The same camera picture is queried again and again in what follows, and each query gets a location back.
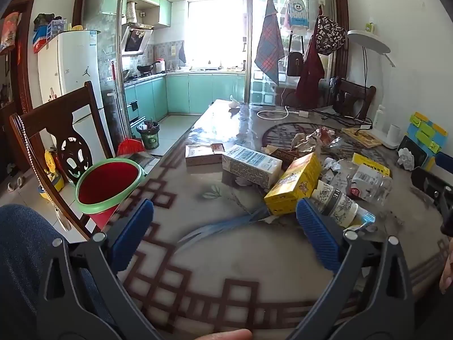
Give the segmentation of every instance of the window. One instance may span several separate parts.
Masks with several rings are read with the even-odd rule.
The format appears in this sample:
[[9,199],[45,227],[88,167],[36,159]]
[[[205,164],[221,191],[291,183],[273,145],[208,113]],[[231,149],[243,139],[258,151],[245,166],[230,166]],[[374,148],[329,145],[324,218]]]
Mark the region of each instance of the window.
[[193,67],[242,66],[245,0],[189,3],[185,53]]

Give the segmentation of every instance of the metal screw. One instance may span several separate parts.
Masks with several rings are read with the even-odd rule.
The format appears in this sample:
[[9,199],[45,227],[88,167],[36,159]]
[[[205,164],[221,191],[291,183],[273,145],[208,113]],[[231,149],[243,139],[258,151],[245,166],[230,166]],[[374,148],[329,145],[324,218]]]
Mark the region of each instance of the metal screw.
[[399,240],[398,240],[397,237],[391,236],[391,237],[389,237],[389,243],[391,245],[398,245],[399,244]]
[[344,233],[344,236],[347,237],[349,240],[356,240],[359,236],[355,231],[348,230]]
[[93,235],[93,240],[95,242],[102,242],[105,239],[106,235],[104,233],[96,233]]
[[62,243],[63,243],[63,240],[61,240],[61,238],[58,237],[58,238],[54,239],[54,241],[52,242],[52,245],[54,247],[59,247]]

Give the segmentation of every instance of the glossy tabletop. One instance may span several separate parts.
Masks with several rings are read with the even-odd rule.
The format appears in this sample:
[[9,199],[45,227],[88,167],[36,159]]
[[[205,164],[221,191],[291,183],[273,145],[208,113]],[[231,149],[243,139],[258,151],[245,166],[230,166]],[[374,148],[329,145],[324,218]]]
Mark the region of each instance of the glossy tabletop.
[[[290,114],[284,120],[262,120],[257,112],[263,109],[275,108],[241,105],[231,110],[227,101],[217,100],[114,214],[127,215],[141,198],[153,201],[153,223],[118,276],[153,325],[175,337],[246,327],[255,339],[284,339],[332,278],[294,217],[270,224],[250,221],[266,214],[262,190],[223,172],[221,164],[186,167],[188,144],[261,150],[263,141],[284,147],[295,132],[312,132],[319,125],[342,128],[315,113],[308,119]],[[398,236],[414,292],[421,293],[447,256],[439,213],[411,191],[411,175],[396,165],[395,151],[377,147],[362,152],[341,136],[349,141],[340,157],[361,152],[391,169],[394,187],[386,206],[360,202],[377,216],[378,231],[367,238]],[[341,318],[354,312],[362,287],[359,282]]]

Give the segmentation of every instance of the chair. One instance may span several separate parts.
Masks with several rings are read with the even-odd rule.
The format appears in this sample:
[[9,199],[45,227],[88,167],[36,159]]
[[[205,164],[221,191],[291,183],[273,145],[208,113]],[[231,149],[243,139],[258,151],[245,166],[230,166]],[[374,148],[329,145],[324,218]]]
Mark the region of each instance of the chair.
[[374,86],[365,88],[339,77],[330,79],[329,105],[333,104],[334,110],[344,116],[355,116],[354,105],[361,99],[363,105],[357,119],[365,120],[375,94]]
[[[96,127],[101,146],[104,150],[104,154],[107,158],[112,158],[112,151],[108,145],[107,137],[101,123],[101,117],[99,116],[93,87],[90,81],[86,82],[82,88],[58,97],[20,116],[28,139],[35,134],[38,134],[43,129],[46,129],[47,132],[56,138],[57,154],[60,164],[67,177],[75,184],[82,174],[93,164],[91,152],[87,142],[74,130],[72,126],[72,113],[86,105],[90,106],[91,115],[93,117],[94,125]],[[27,148],[21,135],[22,125],[19,122],[19,116],[17,114],[11,115],[10,122],[17,141],[29,161]],[[41,162],[44,160],[41,160],[40,162],[40,160],[37,159],[36,153],[33,149],[30,149],[30,156],[33,160],[33,164],[35,165],[36,172],[42,186],[71,224],[86,239],[90,239],[92,234],[99,232],[100,229],[98,227],[95,227],[93,233],[87,229],[86,225],[90,220],[88,215],[82,215],[79,219],[69,208],[58,191],[52,185],[50,179],[47,177],[44,169],[42,168]]]

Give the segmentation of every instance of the hand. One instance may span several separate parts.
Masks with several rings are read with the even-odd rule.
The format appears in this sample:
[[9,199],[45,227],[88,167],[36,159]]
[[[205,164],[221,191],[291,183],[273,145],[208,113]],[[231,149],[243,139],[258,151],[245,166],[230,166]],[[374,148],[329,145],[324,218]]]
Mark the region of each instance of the hand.
[[448,258],[440,278],[439,288],[442,294],[445,294],[453,280],[453,239],[450,240],[448,247]]
[[252,333],[249,330],[241,329],[229,332],[219,332],[199,337],[196,340],[251,340]]

